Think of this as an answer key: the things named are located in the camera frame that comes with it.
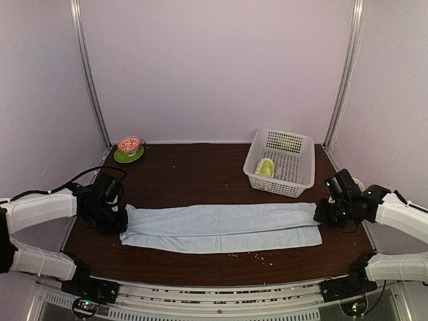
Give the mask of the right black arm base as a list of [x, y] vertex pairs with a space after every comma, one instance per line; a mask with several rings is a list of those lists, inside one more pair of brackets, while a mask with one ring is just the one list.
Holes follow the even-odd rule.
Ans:
[[363, 253], [348, 268], [348, 275], [336, 279], [326, 278], [320, 283], [320, 292], [324, 302], [344, 300], [366, 294], [377, 289], [377, 283], [370, 281], [365, 272], [368, 261], [375, 252]]

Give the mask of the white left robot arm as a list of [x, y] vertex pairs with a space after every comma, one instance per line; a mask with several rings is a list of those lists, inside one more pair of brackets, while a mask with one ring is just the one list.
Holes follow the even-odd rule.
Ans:
[[119, 207], [122, 179], [103, 173], [83, 186], [70, 181], [54, 190], [26, 191], [1, 201], [1, 273], [22, 272], [69, 282], [82, 297], [96, 291], [90, 268], [78, 258], [40, 249], [12, 238], [18, 231], [56, 219], [79, 217], [102, 235], [122, 233], [127, 212]]

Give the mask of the light blue towel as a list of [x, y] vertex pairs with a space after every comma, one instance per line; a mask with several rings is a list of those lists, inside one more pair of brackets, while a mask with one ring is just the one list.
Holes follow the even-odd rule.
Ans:
[[313, 203], [192, 205], [137, 209], [127, 205], [122, 245], [185, 254], [314, 247], [322, 236]]

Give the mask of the white plastic basket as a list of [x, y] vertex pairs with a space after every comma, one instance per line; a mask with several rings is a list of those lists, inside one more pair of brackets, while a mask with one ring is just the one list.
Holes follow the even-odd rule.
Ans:
[[[273, 162], [272, 178], [255, 173], [264, 158]], [[298, 198], [314, 186], [314, 140], [303, 134], [259, 128], [251, 142], [243, 172], [253, 189]]]

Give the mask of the green patterned towel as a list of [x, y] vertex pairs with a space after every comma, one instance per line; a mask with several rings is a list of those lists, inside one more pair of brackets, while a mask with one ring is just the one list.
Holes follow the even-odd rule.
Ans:
[[262, 158], [254, 171], [254, 175], [266, 177], [266, 178], [274, 178], [275, 176], [275, 164], [270, 158]]

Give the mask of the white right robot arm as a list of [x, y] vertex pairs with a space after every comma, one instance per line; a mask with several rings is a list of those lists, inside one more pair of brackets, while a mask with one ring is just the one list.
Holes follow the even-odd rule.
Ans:
[[[322, 198], [315, 210], [318, 223], [343, 228], [348, 221], [363, 221], [397, 229], [427, 243], [427, 209], [406, 200], [397, 190], [380, 185], [362, 190], [347, 169], [342, 169], [324, 184], [329, 198]], [[427, 283], [427, 252], [403, 255], [364, 253], [350, 266], [343, 290], [357, 295], [368, 282], [401, 280]]]

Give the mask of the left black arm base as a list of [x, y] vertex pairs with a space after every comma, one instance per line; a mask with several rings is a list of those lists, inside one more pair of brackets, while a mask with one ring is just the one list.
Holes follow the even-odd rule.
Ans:
[[87, 263], [74, 256], [71, 259], [76, 270], [71, 280], [61, 281], [61, 291], [101, 304], [114, 304], [120, 285], [117, 282], [93, 278]]

